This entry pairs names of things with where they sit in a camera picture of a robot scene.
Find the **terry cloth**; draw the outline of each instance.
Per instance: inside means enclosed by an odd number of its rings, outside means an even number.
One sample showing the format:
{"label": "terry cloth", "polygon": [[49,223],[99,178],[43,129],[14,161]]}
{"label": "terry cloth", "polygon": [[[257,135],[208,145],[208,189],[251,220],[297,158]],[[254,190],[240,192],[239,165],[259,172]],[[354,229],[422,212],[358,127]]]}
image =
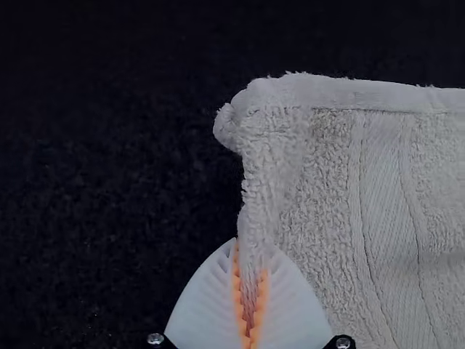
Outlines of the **terry cloth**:
{"label": "terry cloth", "polygon": [[243,293],[278,245],[358,348],[465,343],[465,91],[307,73],[218,113],[243,159]]}

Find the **black carpet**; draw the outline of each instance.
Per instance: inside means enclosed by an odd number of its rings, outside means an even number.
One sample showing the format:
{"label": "black carpet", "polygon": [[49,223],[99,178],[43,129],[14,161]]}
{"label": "black carpet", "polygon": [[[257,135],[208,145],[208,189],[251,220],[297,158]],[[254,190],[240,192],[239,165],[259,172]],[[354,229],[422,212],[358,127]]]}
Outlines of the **black carpet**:
{"label": "black carpet", "polygon": [[235,235],[242,167],[211,128],[250,80],[465,86],[458,7],[355,2],[2,3],[0,348],[163,331]]}

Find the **orange gripper pad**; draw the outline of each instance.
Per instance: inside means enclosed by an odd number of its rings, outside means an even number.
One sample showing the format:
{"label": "orange gripper pad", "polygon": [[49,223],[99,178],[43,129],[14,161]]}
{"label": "orange gripper pad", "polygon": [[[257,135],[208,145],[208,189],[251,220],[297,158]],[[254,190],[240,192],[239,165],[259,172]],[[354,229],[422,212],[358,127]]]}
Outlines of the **orange gripper pad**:
{"label": "orange gripper pad", "polygon": [[240,273],[238,262],[239,249],[236,244],[232,267],[232,300],[235,304],[235,314],[238,321],[239,335],[242,338],[243,349],[257,349],[262,329],[264,312],[266,310],[268,297],[270,294],[268,273],[262,271],[258,280],[258,297],[254,311],[253,324],[247,333],[247,322],[244,320],[244,306],[240,296]]}

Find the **towel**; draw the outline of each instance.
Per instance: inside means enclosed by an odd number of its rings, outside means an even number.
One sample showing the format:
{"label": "towel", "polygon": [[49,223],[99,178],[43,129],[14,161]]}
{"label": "towel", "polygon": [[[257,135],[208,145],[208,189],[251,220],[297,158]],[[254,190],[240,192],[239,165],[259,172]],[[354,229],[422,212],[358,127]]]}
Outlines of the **towel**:
{"label": "towel", "polygon": [[275,244],[358,348],[463,346],[464,90],[289,73],[252,81],[214,135],[243,159],[251,302]]}

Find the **dark background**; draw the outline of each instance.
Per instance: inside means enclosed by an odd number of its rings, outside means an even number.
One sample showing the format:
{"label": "dark background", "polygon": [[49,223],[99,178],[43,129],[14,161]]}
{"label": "dark background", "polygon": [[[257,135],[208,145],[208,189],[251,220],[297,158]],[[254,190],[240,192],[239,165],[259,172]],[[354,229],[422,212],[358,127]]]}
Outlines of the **dark background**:
{"label": "dark background", "polygon": [[465,86],[444,1],[2,2],[0,348],[143,348],[235,235],[211,128],[260,76]]}

